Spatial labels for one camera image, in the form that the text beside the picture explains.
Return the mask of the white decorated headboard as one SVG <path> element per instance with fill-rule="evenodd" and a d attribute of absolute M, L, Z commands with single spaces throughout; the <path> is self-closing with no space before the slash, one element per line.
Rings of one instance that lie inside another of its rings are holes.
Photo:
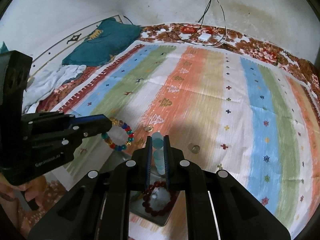
<path fill-rule="evenodd" d="M 31 64 L 28 82 L 31 82 L 34 76 L 36 76 L 48 63 L 62 59 L 63 56 L 67 55 L 72 49 L 81 44 L 81 42 L 83 42 L 86 37 L 100 25 L 102 20 L 112 17 L 118 22 L 127 23 L 127 20 L 121 13 L 114 11 L 105 12 L 79 22 L 41 44 L 31 54 L 33 62 Z"/>

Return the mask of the light grey cloth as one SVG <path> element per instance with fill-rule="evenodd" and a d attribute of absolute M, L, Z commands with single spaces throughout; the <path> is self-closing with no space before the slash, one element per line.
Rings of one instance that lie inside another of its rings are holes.
<path fill-rule="evenodd" d="M 23 93 L 22 113 L 28 113 L 36 103 L 48 97 L 55 89 L 66 81 L 71 81 L 84 72 L 85 65 L 61 65 L 49 63 L 27 86 Z"/>

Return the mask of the silver metal tin box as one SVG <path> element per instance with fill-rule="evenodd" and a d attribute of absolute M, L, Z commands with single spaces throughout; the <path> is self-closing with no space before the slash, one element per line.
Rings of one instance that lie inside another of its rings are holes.
<path fill-rule="evenodd" d="M 151 162 L 152 154 L 143 149 L 133 156 L 113 151 L 100 170 L 107 179 L 106 202 L 117 215 L 131 212 L 165 226 L 180 192 L 168 190 L 165 176 Z"/>

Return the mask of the white charger adapter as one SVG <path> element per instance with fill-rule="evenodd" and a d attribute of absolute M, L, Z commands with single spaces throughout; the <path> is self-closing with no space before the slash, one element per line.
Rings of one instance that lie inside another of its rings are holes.
<path fill-rule="evenodd" d="M 209 33 L 202 33 L 202 34 L 198 37 L 198 40 L 207 42 L 211 37 L 212 37 L 212 35 L 209 34 Z"/>

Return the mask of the teal quilted blanket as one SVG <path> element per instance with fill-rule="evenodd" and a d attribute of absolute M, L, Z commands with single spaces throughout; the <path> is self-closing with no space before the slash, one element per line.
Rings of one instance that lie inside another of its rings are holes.
<path fill-rule="evenodd" d="M 107 64 L 113 56 L 125 51 L 137 38 L 142 27 L 123 24 L 115 18 L 107 18 L 68 56 L 63 65 L 86 65 L 99 67 Z"/>

